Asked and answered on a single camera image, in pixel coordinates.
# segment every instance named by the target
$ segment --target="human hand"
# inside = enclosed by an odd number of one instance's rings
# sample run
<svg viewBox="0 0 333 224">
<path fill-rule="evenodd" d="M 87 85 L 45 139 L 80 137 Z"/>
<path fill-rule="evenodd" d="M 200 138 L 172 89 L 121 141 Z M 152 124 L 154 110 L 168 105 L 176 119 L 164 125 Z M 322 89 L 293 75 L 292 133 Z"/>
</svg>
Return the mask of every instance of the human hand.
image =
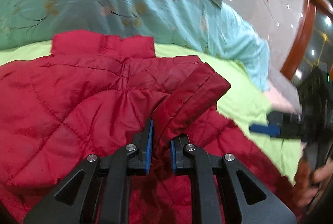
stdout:
<svg viewBox="0 0 333 224">
<path fill-rule="evenodd" d="M 310 177 L 310 173 L 311 170 L 307 160 L 301 160 L 295 175 L 296 184 L 293 188 L 293 201 L 299 207 L 308 205 L 319 191 L 318 187 L 310 186 L 311 182 L 317 184 L 328 181 L 331 178 L 333 174 L 333 160 L 329 158 L 326 165 L 318 168 L 312 177 Z"/>
</svg>

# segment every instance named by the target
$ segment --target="quilted jacket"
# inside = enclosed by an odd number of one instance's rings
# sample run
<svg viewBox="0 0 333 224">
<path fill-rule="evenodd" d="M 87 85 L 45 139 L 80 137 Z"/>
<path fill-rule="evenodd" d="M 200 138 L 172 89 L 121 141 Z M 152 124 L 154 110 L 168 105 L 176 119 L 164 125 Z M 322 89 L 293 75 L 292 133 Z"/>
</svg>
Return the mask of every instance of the quilted jacket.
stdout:
<svg viewBox="0 0 333 224">
<path fill-rule="evenodd" d="M 0 67 L 0 200 L 25 214 L 89 154 L 114 153 L 154 120 L 153 166 L 132 179 L 130 223 L 191 223 L 189 179 L 172 174 L 181 132 L 233 153 L 290 208 L 291 185 L 216 101 L 230 84 L 197 56 L 156 58 L 153 38 L 58 34 L 51 55 Z"/>
</svg>

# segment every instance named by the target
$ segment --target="orange wooden frame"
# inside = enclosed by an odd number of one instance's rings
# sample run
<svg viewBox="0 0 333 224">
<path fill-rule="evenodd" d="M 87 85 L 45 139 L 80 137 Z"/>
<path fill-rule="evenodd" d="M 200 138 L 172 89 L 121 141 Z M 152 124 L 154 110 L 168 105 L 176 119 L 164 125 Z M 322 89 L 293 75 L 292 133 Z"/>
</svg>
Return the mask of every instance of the orange wooden frame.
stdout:
<svg viewBox="0 0 333 224">
<path fill-rule="evenodd" d="M 294 76 L 297 67 L 302 61 L 311 37 L 317 10 L 333 20 L 333 12 L 326 2 L 323 0 L 304 0 L 303 18 L 300 20 L 294 44 L 281 69 L 281 73 L 289 80 Z M 333 66 L 330 69 L 330 76 L 333 79 Z"/>
</svg>

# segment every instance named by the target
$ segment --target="floral blanket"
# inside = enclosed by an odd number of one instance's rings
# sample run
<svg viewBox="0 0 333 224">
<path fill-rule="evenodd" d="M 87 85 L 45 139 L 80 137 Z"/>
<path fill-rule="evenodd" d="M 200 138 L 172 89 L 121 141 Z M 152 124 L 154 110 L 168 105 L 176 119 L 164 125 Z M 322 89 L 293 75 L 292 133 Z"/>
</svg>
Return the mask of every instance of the floral blanket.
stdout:
<svg viewBox="0 0 333 224">
<path fill-rule="evenodd" d="M 50 40 L 85 29 L 106 35 L 148 35 L 241 61 L 267 88 L 269 47 L 231 7 L 211 0 L 0 0 L 0 49 Z"/>
</svg>

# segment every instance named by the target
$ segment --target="lime green sheet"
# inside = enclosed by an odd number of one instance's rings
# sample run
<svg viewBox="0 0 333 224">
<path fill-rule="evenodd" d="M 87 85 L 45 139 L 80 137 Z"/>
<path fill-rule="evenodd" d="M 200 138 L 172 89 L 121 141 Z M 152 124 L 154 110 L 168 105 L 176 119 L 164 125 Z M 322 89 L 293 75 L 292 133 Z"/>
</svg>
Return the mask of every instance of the lime green sheet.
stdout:
<svg viewBox="0 0 333 224">
<path fill-rule="evenodd" d="M 2 50 L 0 65 L 13 60 L 32 60 L 49 55 L 51 44 L 51 41 L 45 41 Z M 155 51 L 159 57 L 197 55 L 227 79 L 231 83 L 231 89 L 217 102 L 218 112 L 232 118 L 243 133 L 271 159 L 281 174 L 288 176 L 293 182 L 301 154 L 300 141 L 271 139 L 249 132 L 249 125 L 253 122 L 266 123 L 266 114 L 272 107 L 268 99 L 249 79 L 240 62 L 222 60 L 177 45 L 155 44 Z"/>
</svg>

